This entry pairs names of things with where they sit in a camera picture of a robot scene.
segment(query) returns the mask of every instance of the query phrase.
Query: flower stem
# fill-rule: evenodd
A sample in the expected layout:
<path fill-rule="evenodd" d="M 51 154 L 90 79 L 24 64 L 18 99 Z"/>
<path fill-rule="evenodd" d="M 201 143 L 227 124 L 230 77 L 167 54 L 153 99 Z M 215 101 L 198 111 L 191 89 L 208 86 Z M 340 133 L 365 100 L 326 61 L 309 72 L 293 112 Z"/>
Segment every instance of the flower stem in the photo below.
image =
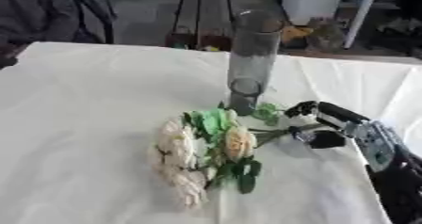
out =
<path fill-rule="evenodd" d="M 321 123 L 314 123 L 314 124 L 308 124 L 308 125 L 303 125 L 301 127 L 298 127 L 301 131 L 309 131 L 309 130 L 315 130 L 321 127 L 324 127 L 325 125 L 321 124 Z M 261 140 L 258 143 L 258 146 L 256 148 L 259 148 L 265 144 L 267 144 L 268 142 L 270 142 L 272 139 L 274 138 L 278 138 L 281 136 L 287 136 L 287 135 L 291 135 L 290 130 L 289 129 L 284 129 L 284 130 L 273 130 L 273 131 L 267 131 L 266 134 L 261 133 L 261 134 L 257 134 L 258 138 L 261 138 Z"/>

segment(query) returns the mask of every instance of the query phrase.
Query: cream rose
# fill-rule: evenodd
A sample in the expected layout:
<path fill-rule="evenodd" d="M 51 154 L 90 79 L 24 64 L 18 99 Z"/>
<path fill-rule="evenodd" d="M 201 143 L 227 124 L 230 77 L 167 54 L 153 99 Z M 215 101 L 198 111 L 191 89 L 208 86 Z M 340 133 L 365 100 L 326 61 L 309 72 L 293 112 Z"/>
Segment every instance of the cream rose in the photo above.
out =
<path fill-rule="evenodd" d="M 250 133 L 246 127 L 235 126 L 226 134 L 225 153 L 231 160 L 237 161 L 242 157 L 253 155 L 256 145 L 254 134 Z"/>

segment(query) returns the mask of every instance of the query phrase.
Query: white rose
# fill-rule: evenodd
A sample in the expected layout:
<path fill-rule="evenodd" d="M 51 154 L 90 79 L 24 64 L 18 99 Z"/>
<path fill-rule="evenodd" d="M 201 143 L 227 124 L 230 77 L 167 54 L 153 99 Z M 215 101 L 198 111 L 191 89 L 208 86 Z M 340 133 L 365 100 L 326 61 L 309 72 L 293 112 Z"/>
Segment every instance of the white rose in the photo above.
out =
<path fill-rule="evenodd" d="M 152 145 L 148 148 L 148 163 L 155 171 L 160 172 L 163 168 L 164 158 L 156 145 Z"/>
<path fill-rule="evenodd" d="M 217 169 L 216 168 L 206 168 L 204 172 L 206 176 L 206 180 L 209 182 L 214 179 L 217 175 Z"/>
<path fill-rule="evenodd" d="M 187 208 L 196 208 L 207 202 L 205 192 L 206 180 L 199 171 L 179 171 L 174 175 L 174 186 L 181 202 Z"/>
<path fill-rule="evenodd" d="M 253 155 L 256 145 L 255 135 L 244 126 L 232 127 L 226 133 L 225 153 L 233 161 Z"/>
<path fill-rule="evenodd" d="M 166 154 L 166 165 L 195 168 L 197 143 L 189 126 L 184 127 L 179 119 L 171 119 L 158 134 L 157 148 Z"/>
<path fill-rule="evenodd" d="M 232 125 L 237 125 L 237 113 L 233 109 L 229 109 L 226 111 L 227 120 Z"/>

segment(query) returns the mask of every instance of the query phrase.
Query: person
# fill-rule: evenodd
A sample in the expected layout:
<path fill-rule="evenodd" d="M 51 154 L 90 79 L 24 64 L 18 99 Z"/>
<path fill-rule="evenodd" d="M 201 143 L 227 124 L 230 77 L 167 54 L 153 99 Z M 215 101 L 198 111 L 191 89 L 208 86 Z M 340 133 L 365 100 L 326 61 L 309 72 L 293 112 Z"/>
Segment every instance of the person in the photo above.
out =
<path fill-rule="evenodd" d="M 33 41 L 73 41 L 77 12 L 73 0 L 0 0 L 0 49 Z"/>

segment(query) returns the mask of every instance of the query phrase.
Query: white cabinet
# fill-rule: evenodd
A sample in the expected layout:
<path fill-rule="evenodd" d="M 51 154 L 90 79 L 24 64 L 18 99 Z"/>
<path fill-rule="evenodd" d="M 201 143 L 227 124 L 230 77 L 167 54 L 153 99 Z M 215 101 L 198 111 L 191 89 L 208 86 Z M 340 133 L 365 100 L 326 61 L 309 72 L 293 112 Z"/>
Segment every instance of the white cabinet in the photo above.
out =
<path fill-rule="evenodd" d="M 332 17 L 340 0 L 283 0 L 283 7 L 295 25 L 306 25 L 313 17 Z"/>

